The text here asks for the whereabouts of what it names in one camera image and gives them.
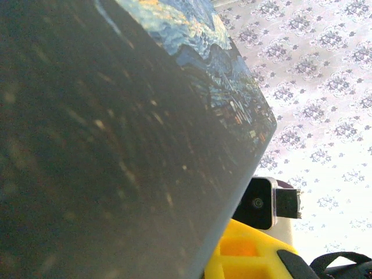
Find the blue starry night tin box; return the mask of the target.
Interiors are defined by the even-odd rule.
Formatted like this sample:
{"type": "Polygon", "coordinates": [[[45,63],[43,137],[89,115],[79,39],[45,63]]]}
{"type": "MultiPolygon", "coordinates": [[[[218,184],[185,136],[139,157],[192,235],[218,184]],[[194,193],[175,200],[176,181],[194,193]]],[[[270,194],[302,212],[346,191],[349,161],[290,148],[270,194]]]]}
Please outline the blue starry night tin box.
{"type": "Polygon", "coordinates": [[[0,279],[206,279],[276,127],[213,0],[0,0],[0,279]]]}

